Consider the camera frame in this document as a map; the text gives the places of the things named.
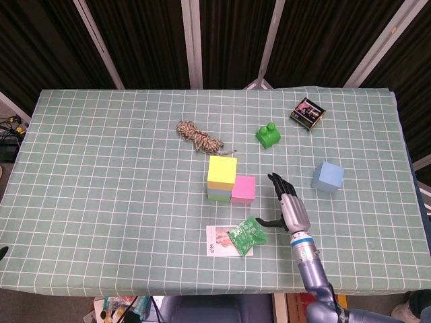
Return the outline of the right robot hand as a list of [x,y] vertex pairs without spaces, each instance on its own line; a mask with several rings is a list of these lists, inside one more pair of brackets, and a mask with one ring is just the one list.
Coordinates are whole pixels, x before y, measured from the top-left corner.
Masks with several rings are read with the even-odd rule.
[[300,231],[308,231],[310,228],[308,214],[293,185],[274,172],[268,174],[267,177],[274,185],[281,207],[281,217],[273,221],[256,218],[257,222],[263,227],[284,228],[291,235]]

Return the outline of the pink foam cube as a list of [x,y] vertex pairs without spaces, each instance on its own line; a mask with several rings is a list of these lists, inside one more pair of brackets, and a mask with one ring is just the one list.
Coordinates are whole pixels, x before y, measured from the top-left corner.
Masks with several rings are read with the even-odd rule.
[[251,204],[255,199],[255,177],[237,176],[232,190],[231,203]]

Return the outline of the yellow foam cube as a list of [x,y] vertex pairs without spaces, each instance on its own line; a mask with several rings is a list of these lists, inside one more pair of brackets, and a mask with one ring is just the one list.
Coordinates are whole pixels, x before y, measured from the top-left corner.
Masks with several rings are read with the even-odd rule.
[[232,191],[236,182],[237,159],[211,156],[207,175],[209,189]]

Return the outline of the green tea sachet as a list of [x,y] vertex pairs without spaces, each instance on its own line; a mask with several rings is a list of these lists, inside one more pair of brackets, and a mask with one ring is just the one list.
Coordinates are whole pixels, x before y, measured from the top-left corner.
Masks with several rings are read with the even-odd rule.
[[267,242],[267,237],[261,225],[252,217],[230,229],[228,237],[241,256],[246,256],[253,246]]

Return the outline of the green studded toy brick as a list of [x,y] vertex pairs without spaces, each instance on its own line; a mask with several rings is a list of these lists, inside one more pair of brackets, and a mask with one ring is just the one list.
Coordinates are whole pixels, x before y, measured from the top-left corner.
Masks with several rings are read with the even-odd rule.
[[281,139],[281,135],[273,122],[268,122],[267,125],[259,128],[255,136],[264,149],[278,143]]

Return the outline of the white picture postcard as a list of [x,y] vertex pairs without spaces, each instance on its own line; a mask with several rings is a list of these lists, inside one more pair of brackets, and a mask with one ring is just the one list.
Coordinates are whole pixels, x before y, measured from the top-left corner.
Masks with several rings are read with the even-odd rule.
[[206,226],[206,252],[207,256],[213,257],[240,257],[228,232],[234,226],[230,225],[207,225]]

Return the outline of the red plastic crate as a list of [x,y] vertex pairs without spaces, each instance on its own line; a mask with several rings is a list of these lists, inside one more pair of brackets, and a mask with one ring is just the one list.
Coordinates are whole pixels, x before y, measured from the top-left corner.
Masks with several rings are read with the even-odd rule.
[[297,322],[307,323],[307,307],[316,301],[316,298],[309,293],[297,293],[296,304],[297,304]]

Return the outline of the dark printed tin box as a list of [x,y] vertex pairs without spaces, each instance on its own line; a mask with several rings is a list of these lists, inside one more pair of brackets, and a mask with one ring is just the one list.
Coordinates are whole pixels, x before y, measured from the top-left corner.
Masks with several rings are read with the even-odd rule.
[[315,104],[308,98],[304,98],[291,111],[290,118],[302,125],[306,130],[311,131],[325,115],[326,110]]

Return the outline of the white table leg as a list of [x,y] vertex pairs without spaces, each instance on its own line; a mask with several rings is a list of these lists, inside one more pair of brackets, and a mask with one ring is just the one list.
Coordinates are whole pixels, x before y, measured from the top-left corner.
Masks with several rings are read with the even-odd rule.
[[273,294],[273,319],[274,323],[289,322],[286,295],[284,293]]

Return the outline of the green checked tablecloth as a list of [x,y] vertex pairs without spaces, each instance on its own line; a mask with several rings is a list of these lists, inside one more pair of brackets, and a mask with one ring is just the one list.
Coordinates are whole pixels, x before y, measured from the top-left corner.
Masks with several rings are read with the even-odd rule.
[[[308,98],[326,110],[311,130],[290,118]],[[176,131],[192,121],[236,176],[255,177],[251,204],[207,197],[209,158]],[[255,134],[281,135],[264,149]],[[330,194],[316,168],[345,169]],[[275,172],[303,200],[335,290],[431,289],[428,226],[416,194],[395,95],[387,89],[44,90],[0,202],[0,288],[45,295],[181,295],[303,290],[290,237],[268,229],[251,256],[213,257],[207,225],[271,221]]]

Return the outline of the brown white twine bundle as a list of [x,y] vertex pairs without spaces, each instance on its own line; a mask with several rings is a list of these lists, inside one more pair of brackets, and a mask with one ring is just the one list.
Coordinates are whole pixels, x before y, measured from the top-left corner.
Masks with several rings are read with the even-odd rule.
[[192,121],[179,121],[176,126],[177,133],[185,140],[193,143],[195,151],[206,155],[232,155],[237,150],[222,151],[224,143],[214,139],[205,131],[201,131]]

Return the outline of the white sneaker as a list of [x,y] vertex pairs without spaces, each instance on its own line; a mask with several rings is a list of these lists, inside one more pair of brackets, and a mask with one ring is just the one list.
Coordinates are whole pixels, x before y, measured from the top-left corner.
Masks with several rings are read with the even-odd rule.
[[420,319],[410,310],[408,303],[400,303],[391,312],[391,317],[405,323],[419,323]]

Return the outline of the dark pleated curtain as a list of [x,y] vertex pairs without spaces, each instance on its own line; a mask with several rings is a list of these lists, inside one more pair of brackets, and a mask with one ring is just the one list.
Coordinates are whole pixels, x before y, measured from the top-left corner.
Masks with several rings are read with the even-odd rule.
[[[266,80],[343,86],[402,5],[413,0],[286,0]],[[180,0],[86,0],[127,89],[190,86]],[[206,89],[258,73],[275,0],[199,0]],[[411,158],[431,154],[431,0],[364,80],[397,99]],[[73,0],[0,0],[0,92],[26,113],[43,89],[113,89]]]

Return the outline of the white frame rail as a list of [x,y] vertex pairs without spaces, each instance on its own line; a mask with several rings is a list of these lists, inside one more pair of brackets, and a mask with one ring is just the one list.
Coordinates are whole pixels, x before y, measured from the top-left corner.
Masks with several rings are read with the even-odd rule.
[[429,165],[431,165],[431,154],[427,155],[426,157],[419,159],[418,161],[415,161],[413,163],[413,169],[416,172],[416,171],[421,170],[422,168],[425,168]]
[[0,91],[0,106],[8,107],[10,110],[13,110],[25,123],[31,122],[31,116],[11,101],[2,91]]

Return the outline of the white metal frame post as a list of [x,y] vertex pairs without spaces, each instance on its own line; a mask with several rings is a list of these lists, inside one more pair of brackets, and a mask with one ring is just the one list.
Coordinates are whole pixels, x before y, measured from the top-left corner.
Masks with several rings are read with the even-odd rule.
[[124,90],[125,86],[121,80],[121,77],[115,67],[115,64],[111,58],[111,55],[105,45],[103,37],[97,27],[97,24],[93,18],[93,15],[88,7],[86,0],[73,0],[73,3],[83,21],[90,38],[92,39],[115,87],[120,90]]
[[203,89],[199,0],[181,0],[187,65],[191,89]]
[[277,36],[279,23],[281,21],[281,17],[284,11],[285,3],[286,3],[286,0],[275,1],[275,7],[273,9],[271,23],[269,25],[269,29],[268,29],[268,33],[265,41],[265,48],[263,51],[259,72],[258,72],[257,78],[245,87],[246,90],[272,89],[272,86],[265,80],[265,75],[271,58],[271,53]]
[[428,0],[405,0],[403,2],[355,68],[344,87],[358,88],[363,84],[427,2]]

